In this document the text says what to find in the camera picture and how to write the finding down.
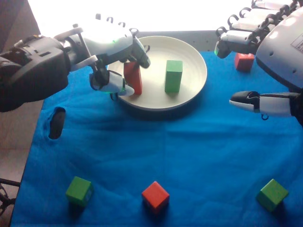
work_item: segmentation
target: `red block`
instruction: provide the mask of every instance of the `red block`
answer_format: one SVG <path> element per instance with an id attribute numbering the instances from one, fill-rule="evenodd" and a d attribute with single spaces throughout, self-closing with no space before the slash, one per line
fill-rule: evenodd
<path id="1" fill-rule="evenodd" d="M 243 54 L 237 53 L 235 57 L 236 69 L 242 72 L 249 72 L 251 70 L 252 64 L 254 62 L 253 54 Z"/>
<path id="2" fill-rule="evenodd" d="M 169 202 L 169 194 L 156 181 L 142 192 L 142 197 L 155 214 L 158 214 Z"/>
<path id="3" fill-rule="evenodd" d="M 142 94 L 142 80 L 140 65 L 136 62 L 124 63 L 124 78 L 129 86 L 134 89 L 136 95 Z"/>

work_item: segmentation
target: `blue cloth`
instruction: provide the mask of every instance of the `blue cloth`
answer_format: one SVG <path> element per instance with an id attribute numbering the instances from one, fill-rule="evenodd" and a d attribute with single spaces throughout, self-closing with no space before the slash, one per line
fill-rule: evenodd
<path id="1" fill-rule="evenodd" d="M 12 226 L 302 226 L 303 130 L 295 118 L 263 121 L 229 104 L 237 91 L 287 89 L 256 64 L 251 73 L 203 52 L 207 82 L 186 106 L 148 113 L 89 86 L 90 68 L 73 72 L 44 101 L 14 208 Z M 62 135 L 48 138 L 52 114 L 66 110 Z M 95 192 L 82 211 L 65 197 L 74 176 Z M 272 178 L 289 196 L 277 214 L 255 197 Z M 154 218 L 141 192 L 158 181 L 170 194 Z"/>

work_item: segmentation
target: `wooden block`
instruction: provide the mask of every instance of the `wooden block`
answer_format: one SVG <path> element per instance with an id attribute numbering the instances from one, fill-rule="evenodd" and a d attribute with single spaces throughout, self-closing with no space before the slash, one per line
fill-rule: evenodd
<path id="1" fill-rule="evenodd" d="M 176 93 L 180 90 L 183 71 L 182 61 L 166 61 L 165 92 Z"/>
<path id="2" fill-rule="evenodd" d="M 65 195 L 69 202 L 86 207 L 94 192 L 91 182 L 80 177 L 74 177 Z"/>
<path id="3" fill-rule="evenodd" d="M 272 179 L 261 189 L 256 199 L 269 212 L 273 212 L 287 195 L 288 191 Z"/>
<path id="4" fill-rule="evenodd" d="M 251 70 L 252 64 L 254 62 L 253 54 L 243 54 L 237 53 L 235 57 L 236 69 L 242 72 L 249 72 Z"/>
<path id="5" fill-rule="evenodd" d="M 136 95 L 142 94 L 142 80 L 139 64 L 136 62 L 124 63 L 124 78 L 126 83 L 134 89 Z"/>
<path id="6" fill-rule="evenodd" d="M 158 214 L 169 202 L 169 194 L 156 181 L 142 192 L 142 197 L 154 214 Z"/>

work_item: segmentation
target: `white plate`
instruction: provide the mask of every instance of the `white plate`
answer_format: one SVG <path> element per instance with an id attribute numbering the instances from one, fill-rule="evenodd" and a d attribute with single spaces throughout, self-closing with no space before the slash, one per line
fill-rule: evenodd
<path id="1" fill-rule="evenodd" d="M 184 105 L 201 91 L 206 82 L 207 68 L 203 57 L 194 47 L 165 36 L 149 36 L 141 38 L 140 41 L 143 45 L 151 47 L 148 52 L 151 65 L 147 69 L 140 67 L 142 94 L 119 98 L 139 109 L 164 111 Z M 166 94 L 164 91 L 166 60 L 183 61 L 179 93 Z M 109 70 L 121 75 L 123 68 L 123 63 L 119 61 L 108 66 Z"/>

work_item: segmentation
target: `green rectangular block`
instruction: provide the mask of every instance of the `green rectangular block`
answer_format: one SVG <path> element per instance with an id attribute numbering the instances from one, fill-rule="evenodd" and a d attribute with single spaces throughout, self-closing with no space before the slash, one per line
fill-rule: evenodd
<path id="1" fill-rule="evenodd" d="M 165 92 L 176 93 L 180 90 L 183 62 L 167 60 L 165 74 Z"/>
<path id="2" fill-rule="evenodd" d="M 69 202 L 86 207 L 94 192 L 91 182 L 80 177 L 74 177 L 65 195 Z"/>
<path id="3" fill-rule="evenodd" d="M 288 191 L 272 179 L 258 193 L 257 200 L 269 212 L 273 212 L 287 195 Z"/>

